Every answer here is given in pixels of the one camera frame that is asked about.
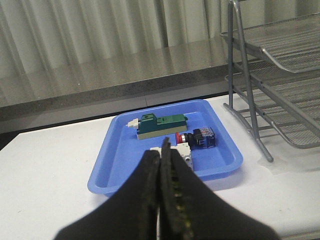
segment desk organizer tray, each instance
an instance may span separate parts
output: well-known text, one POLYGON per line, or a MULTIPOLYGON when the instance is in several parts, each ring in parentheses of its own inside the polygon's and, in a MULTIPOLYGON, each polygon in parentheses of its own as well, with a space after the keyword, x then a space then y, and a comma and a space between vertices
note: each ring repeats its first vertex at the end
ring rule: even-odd
MULTIPOLYGON (((320 69, 320 13, 299 16, 243 30, 247 53, 291 73, 320 69)), ((227 40, 228 33, 221 36, 227 40)), ((233 32, 240 49, 239 31, 233 32)))
MULTIPOLYGON (((251 78, 261 83, 257 86, 270 86, 320 125, 320 70, 291 73, 264 61, 255 61, 248 66, 251 78)), ((242 73, 233 75, 233 88, 248 101, 242 73)), ((298 120, 259 88, 252 86, 257 112, 290 145, 300 149, 320 146, 320 136, 310 130, 305 121, 298 120)))
POLYGON ((216 146, 191 151, 193 170, 201 180, 227 177, 242 164, 240 151, 207 101, 151 107, 123 113, 112 120, 88 181, 92 193, 110 197, 134 171, 145 150, 161 147, 165 137, 170 138, 172 146, 176 145, 174 133, 138 140, 137 130, 126 126, 131 120, 151 113, 157 117, 184 114, 188 118, 186 133, 203 127, 213 129, 216 146))

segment blue electrical component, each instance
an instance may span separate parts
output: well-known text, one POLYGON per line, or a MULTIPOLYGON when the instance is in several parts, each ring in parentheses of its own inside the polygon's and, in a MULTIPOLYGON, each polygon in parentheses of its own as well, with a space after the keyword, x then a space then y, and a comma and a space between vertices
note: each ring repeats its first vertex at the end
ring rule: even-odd
POLYGON ((216 146, 215 133, 211 127, 202 127, 193 130, 193 133, 177 132, 175 134, 175 141, 177 144, 188 143, 190 148, 198 146, 201 148, 211 148, 216 146))

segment gray countertop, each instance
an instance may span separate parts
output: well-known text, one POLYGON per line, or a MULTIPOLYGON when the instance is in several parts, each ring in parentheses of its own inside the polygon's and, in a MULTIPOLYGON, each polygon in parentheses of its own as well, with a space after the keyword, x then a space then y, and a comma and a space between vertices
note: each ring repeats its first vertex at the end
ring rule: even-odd
MULTIPOLYGON (((217 37, 102 61, 6 77, 0 79, 0 125, 5 123, 2 128, 6 128, 6 123, 11 120, 101 102, 123 101, 136 97, 144 97, 147 101, 146 96, 170 90, 187 91, 185 96, 173 99, 175 101, 187 99, 188 94, 194 98, 209 93, 195 93, 194 87, 220 83, 222 88, 214 87, 211 92, 216 94, 227 90, 223 79, 227 72, 226 48, 223 40, 217 37)), ((112 108, 105 113, 133 108, 112 108)))

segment metal wire rack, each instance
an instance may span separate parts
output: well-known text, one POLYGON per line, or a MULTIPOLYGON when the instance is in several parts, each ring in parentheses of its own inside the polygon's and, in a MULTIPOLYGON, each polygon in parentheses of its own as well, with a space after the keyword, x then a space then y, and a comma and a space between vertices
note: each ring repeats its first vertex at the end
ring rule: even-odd
MULTIPOLYGON (((273 22, 243 30, 250 54, 281 69, 301 73, 320 69, 320 13, 273 22)), ((239 49, 238 30, 233 32, 239 49)), ((225 39, 228 33, 221 34, 225 39)))
POLYGON ((262 143, 258 113, 292 146, 320 146, 320 13, 243 29, 240 2, 229 0, 228 43, 229 104, 225 107, 247 127, 269 162, 273 157, 262 143), (233 29, 233 14, 238 29, 233 29), (233 61, 233 48, 241 63, 233 61), (248 61, 247 54, 259 60, 248 61), (233 108, 233 92, 249 105, 233 108))

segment white electrical component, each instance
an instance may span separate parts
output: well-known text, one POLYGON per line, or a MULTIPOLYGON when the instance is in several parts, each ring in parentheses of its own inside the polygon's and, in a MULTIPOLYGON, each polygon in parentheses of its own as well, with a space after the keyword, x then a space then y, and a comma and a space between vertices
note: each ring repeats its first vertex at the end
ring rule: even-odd
MULTIPOLYGON (((192 158, 191 158, 191 150, 189 147, 189 144, 187 142, 184 143, 179 143, 176 146, 171 146, 171 149, 177 149, 185 163, 188 165, 189 168, 194 170, 194 166, 192 163, 192 158)), ((160 153, 160 158, 161 158, 161 147, 152 147, 150 150, 156 150, 160 153)))
POLYGON ((132 121, 128 122, 127 126, 129 128, 138 129, 139 128, 139 119, 135 118, 132 121))

